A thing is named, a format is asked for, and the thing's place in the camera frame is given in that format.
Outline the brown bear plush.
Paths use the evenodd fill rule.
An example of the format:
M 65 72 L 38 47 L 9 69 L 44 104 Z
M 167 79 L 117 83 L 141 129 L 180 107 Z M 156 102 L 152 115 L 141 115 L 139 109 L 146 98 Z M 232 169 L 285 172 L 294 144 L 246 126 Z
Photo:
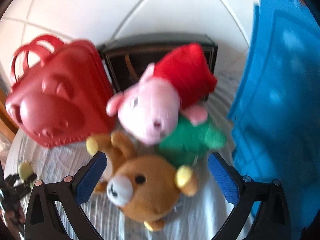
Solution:
M 138 155 L 134 143 L 121 131 L 93 134 L 86 139 L 86 148 L 90 155 L 102 152 L 107 157 L 94 192 L 106 193 L 126 217 L 150 231 L 164 228 L 164 217 L 181 194 L 192 197 L 199 189 L 190 166 L 175 168 L 160 155 Z

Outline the blue plastic bin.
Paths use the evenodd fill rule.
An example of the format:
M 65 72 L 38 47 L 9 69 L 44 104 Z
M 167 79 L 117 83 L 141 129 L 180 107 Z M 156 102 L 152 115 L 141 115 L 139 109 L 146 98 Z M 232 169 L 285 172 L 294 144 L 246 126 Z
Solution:
M 254 7 L 245 70 L 228 117 L 234 165 L 281 181 L 299 239 L 319 211 L 319 26 L 299 0 Z

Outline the red bear-shaped handbag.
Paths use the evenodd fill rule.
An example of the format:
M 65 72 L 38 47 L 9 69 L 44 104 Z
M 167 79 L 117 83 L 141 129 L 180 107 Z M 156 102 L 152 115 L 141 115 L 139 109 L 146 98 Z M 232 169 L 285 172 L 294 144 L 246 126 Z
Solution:
M 19 55 L 23 75 L 11 71 L 5 107 L 31 139 L 51 148 L 114 129 L 115 119 L 106 114 L 113 89 L 91 41 L 65 43 L 41 35 L 18 48 L 12 59 Z

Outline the black framed picture box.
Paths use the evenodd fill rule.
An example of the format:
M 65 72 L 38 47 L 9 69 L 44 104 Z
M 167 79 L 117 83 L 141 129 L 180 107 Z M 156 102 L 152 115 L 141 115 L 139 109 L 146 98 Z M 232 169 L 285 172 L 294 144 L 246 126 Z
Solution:
M 190 99 L 206 100 L 217 85 L 214 76 L 217 44 L 207 35 L 188 33 L 140 34 L 97 46 L 106 76 L 109 99 L 135 85 L 147 66 L 158 64 L 155 75 L 170 82 Z

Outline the pink pig plush red dress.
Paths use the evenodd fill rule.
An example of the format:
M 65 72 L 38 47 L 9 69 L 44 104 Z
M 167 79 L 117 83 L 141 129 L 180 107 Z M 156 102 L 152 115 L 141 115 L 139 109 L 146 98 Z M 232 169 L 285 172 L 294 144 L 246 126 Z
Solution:
M 155 145 L 171 135 L 180 115 L 193 126 L 204 123 L 208 112 L 200 101 L 216 84 L 202 47 L 186 44 L 150 63 L 135 85 L 108 100 L 106 113 L 140 142 Z

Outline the light green monster plush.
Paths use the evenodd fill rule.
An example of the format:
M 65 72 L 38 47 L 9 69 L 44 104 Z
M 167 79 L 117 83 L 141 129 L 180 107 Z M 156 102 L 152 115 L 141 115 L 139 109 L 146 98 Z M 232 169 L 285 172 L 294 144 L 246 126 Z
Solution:
M 33 173 L 33 167 L 29 162 L 23 162 L 18 167 L 18 175 L 22 181 L 26 181 Z

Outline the green plush toy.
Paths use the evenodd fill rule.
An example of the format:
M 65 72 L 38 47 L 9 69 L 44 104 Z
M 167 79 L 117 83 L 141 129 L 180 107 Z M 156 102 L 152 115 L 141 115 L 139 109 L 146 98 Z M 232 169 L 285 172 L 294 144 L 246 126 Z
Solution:
M 176 129 L 156 146 L 157 154 L 175 167 L 195 165 L 210 150 L 224 148 L 227 138 L 209 117 L 204 123 L 193 126 L 180 115 Z

